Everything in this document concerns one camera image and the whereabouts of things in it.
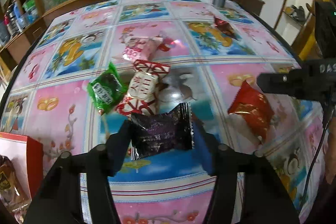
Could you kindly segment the beige brown snack packet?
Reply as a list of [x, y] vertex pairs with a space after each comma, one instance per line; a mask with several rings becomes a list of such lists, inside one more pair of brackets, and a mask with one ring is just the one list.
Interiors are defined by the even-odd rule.
[[29, 200], [19, 183], [15, 168], [7, 156], [1, 155], [1, 201], [9, 211], [16, 211]]

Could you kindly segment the dark red gold snack packet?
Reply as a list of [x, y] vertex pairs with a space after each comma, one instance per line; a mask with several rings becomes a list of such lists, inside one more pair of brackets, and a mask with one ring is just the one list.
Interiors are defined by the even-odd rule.
[[229, 107], [228, 114], [240, 115], [259, 142], [266, 141], [274, 111], [266, 96], [251, 87], [246, 80]]

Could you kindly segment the brown foil candy wrapper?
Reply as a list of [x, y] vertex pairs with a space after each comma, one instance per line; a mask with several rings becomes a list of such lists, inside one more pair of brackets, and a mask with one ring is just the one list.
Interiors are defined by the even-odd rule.
[[214, 26], [216, 29], [220, 30], [226, 36], [233, 39], [237, 39], [234, 29], [227, 21], [214, 16]]

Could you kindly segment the black purple snack packet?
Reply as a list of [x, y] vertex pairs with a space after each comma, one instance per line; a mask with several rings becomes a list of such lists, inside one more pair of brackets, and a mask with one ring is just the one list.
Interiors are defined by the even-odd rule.
[[194, 130], [191, 118], [187, 102], [180, 103], [168, 113], [132, 114], [131, 159], [139, 160], [171, 149], [192, 149]]

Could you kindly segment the green snack packet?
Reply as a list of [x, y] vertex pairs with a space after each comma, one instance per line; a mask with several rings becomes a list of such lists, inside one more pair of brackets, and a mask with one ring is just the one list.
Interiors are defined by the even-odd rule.
[[104, 115], [112, 111], [123, 99], [127, 86], [121, 80], [114, 64], [110, 62], [107, 70], [88, 83], [87, 92], [99, 115]]

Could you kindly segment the white red candy packet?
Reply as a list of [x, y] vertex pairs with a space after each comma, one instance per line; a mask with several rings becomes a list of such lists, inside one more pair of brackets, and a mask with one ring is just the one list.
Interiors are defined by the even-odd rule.
[[169, 74], [170, 65], [137, 59], [128, 90], [116, 106], [116, 112], [124, 116], [133, 113], [155, 115], [158, 112], [157, 85]]

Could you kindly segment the red white gift box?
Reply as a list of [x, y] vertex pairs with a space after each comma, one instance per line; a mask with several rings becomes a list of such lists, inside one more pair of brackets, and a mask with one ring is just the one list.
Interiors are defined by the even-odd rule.
[[1, 132], [1, 155], [12, 162], [17, 179], [28, 197], [26, 204], [16, 211], [9, 211], [16, 223], [23, 223], [27, 209], [37, 194], [43, 180], [43, 145], [24, 135]]

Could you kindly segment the pink white snack packet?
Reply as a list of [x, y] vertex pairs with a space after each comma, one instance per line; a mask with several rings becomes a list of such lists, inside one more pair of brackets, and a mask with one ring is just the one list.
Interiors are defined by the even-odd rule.
[[160, 37], [129, 37], [125, 40], [121, 58], [132, 63], [136, 60], [149, 61], [162, 42]]

